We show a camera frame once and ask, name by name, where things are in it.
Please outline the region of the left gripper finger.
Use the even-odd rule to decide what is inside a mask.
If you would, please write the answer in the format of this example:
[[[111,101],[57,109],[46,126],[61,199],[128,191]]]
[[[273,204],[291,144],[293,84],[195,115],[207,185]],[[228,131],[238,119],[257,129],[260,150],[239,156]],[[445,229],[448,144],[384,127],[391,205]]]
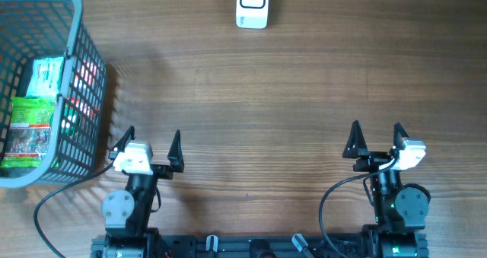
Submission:
[[[125,151],[125,147],[130,141],[135,139],[135,128],[130,126],[123,137],[110,149],[109,159],[115,160],[120,152]]]
[[[173,172],[182,173],[184,172],[184,159],[181,146],[181,134],[180,130],[175,132],[170,150],[167,154],[167,159],[170,162],[170,168]]]

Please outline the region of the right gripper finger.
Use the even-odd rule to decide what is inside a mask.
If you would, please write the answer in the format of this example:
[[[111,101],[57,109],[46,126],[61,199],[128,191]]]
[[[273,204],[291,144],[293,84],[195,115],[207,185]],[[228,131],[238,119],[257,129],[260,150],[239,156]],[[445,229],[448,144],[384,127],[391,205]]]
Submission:
[[[406,148],[406,144],[404,143],[404,138],[408,138],[409,135],[401,125],[401,123],[396,123],[393,126],[393,146],[390,149],[390,153],[395,153],[396,151],[399,150],[404,150]]]
[[[349,134],[349,139],[344,147],[342,157],[348,159],[358,159],[368,156],[368,147],[364,140],[360,122],[355,120]]]

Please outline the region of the red white small packet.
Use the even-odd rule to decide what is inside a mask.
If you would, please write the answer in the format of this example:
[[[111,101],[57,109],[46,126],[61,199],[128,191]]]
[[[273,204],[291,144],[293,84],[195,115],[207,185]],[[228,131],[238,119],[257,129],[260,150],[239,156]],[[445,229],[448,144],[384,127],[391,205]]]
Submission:
[[[74,104],[83,114],[94,119],[100,111],[95,105],[94,83],[98,70],[94,63],[79,64],[79,73],[75,75],[73,84],[78,92],[73,91],[67,99]]]

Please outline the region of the green snack bag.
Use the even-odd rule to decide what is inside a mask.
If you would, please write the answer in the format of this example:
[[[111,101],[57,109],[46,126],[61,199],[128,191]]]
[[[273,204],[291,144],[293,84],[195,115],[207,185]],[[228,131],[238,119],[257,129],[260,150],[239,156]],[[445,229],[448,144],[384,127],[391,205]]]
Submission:
[[[49,149],[56,102],[14,97],[2,168],[38,167]]]

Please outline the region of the mint green wipes pack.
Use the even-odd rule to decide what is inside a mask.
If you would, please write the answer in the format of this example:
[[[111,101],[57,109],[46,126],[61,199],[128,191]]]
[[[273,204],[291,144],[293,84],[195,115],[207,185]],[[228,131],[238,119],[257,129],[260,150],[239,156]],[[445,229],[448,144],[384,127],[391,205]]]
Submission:
[[[27,88],[27,97],[54,98],[59,93],[64,65],[63,57],[35,59]]]

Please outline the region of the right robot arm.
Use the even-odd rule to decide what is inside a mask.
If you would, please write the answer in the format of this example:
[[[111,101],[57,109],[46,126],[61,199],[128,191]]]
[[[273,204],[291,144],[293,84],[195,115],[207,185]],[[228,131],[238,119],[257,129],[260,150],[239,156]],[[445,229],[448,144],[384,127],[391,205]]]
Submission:
[[[410,137],[400,123],[394,125],[393,146],[389,151],[370,151],[359,121],[352,123],[342,156],[355,159],[353,171],[369,175],[369,200],[376,223],[361,230],[361,256],[429,256],[425,218],[430,192],[417,183],[404,184],[400,173],[416,167],[426,152],[425,143]]]

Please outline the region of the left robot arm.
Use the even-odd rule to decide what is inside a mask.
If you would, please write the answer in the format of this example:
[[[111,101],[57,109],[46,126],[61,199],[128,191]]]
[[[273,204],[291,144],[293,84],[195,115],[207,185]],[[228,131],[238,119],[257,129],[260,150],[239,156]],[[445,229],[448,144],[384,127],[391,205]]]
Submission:
[[[168,164],[152,161],[148,142],[135,140],[135,128],[129,127],[112,147],[109,159],[116,171],[128,176],[124,189],[116,190],[102,201],[106,235],[91,246],[92,257],[172,257],[157,228],[148,226],[155,210],[154,199],[160,199],[159,180],[172,180],[184,171],[181,134],[177,130],[167,154]]]

